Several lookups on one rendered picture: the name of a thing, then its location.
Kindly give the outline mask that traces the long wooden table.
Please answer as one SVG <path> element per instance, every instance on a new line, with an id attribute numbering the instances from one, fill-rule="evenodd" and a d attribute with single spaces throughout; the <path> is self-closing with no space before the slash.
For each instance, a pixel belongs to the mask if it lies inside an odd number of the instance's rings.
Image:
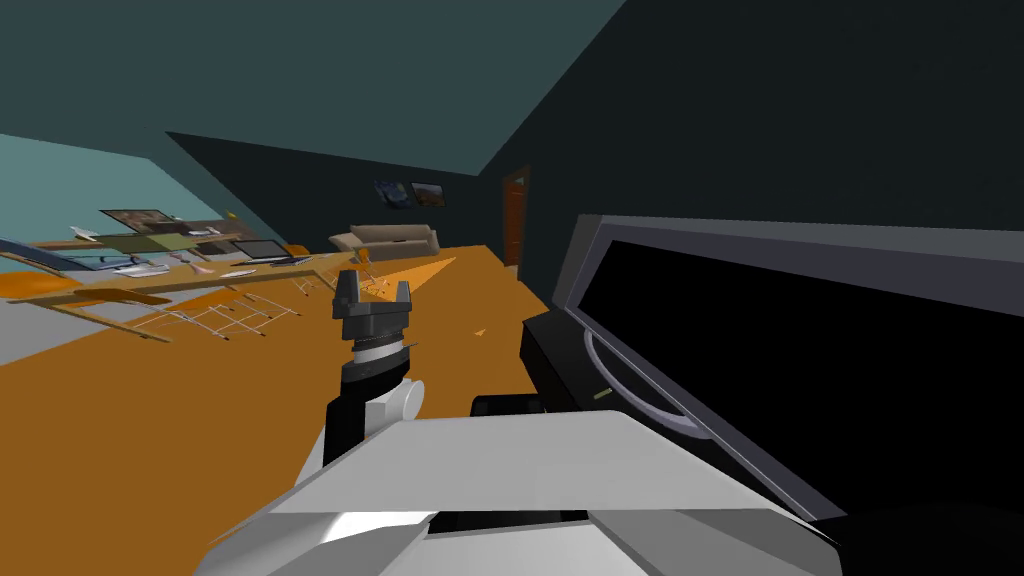
<path id="1" fill-rule="evenodd" d="M 327 274 L 335 269 L 344 266 L 353 258 L 353 252 L 304 255 L 299 258 L 300 262 L 298 264 L 283 268 L 272 268 L 270 265 L 242 268 L 238 262 L 213 261 L 202 266 L 204 270 L 203 273 L 196 273 L 189 268 L 178 265 L 170 268 L 161 275 L 143 278 L 121 277 L 83 287 L 69 287 L 40 295 L 13 298 L 10 302 L 12 304 L 32 304 L 40 308 L 83 319 L 105 328 L 133 334 L 143 339 L 169 343 L 171 341 L 170 338 L 152 332 L 145 326 L 136 328 L 136 324 L 111 320 L 88 312 L 85 307 L 86 304 L 93 305 L 101 301 L 88 300 L 85 297 L 76 295 L 75 291 L 84 289 L 122 289 L 165 297 L 167 294 L 206 288 L 228 288 L 232 291 L 238 291 L 236 288 L 245 284 L 293 278 L 313 278 L 323 286 L 330 288 L 332 282 L 328 279 Z"/>

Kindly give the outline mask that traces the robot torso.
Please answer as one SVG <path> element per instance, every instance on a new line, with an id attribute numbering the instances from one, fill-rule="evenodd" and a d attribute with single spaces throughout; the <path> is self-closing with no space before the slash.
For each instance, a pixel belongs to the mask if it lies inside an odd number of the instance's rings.
<path id="1" fill-rule="evenodd" d="M 850 576 L 805 520 L 615 411 L 399 419 L 194 576 Z"/>

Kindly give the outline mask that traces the wide brown wall picture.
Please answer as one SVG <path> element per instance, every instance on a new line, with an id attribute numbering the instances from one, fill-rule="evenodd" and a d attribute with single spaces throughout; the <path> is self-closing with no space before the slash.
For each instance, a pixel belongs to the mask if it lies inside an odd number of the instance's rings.
<path id="1" fill-rule="evenodd" d="M 141 234 L 187 232 L 185 224 L 159 210 L 101 210 L 101 213 Z"/>

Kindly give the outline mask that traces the brown wooden door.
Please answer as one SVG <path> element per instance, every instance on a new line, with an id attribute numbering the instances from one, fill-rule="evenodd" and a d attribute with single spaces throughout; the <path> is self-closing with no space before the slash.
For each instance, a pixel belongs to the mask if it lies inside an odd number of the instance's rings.
<path id="1" fill-rule="evenodd" d="M 529 166 L 522 167 L 502 180 L 503 261 L 506 266 L 518 266 L 521 262 L 529 183 Z"/>

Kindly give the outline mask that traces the large black television grey frame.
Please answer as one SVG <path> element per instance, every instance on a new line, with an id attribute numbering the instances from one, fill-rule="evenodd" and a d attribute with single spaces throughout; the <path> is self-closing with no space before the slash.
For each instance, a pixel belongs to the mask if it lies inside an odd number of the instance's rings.
<path id="1" fill-rule="evenodd" d="M 1024 232 L 582 215 L 552 300 L 808 520 L 1024 513 Z"/>

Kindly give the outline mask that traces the beige sofa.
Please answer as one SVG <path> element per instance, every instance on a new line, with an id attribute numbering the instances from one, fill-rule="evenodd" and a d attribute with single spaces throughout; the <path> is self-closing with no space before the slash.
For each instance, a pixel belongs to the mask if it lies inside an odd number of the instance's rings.
<path id="1" fill-rule="evenodd" d="M 436 256 L 437 233 L 428 225 L 351 225 L 329 242 L 341 252 L 366 250 L 373 262 Z"/>

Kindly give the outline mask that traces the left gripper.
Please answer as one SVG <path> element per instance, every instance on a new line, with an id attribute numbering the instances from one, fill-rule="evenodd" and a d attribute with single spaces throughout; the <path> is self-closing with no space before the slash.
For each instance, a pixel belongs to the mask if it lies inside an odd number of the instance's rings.
<path id="1" fill-rule="evenodd" d="M 341 270 L 332 300 L 332 318 L 342 320 L 343 340 L 362 341 L 401 333 L 409 326 L 411 290 L 399 281 L 393 302 L 361 302 L 360 282 L 355 270 Z"/>

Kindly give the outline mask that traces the black television stand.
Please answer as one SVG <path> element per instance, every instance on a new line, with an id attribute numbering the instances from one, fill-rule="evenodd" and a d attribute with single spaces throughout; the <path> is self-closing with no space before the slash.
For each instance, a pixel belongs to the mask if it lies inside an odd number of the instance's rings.
<path id="1" fill-rule="evenodd" d="M 588 354 L 584 327 L 562 310 L 523 321 L 520 359 L 547 411 L 618 411 L 773 503 L 784 502 L 714 441 L 670 430 L 612 389 Z"/>

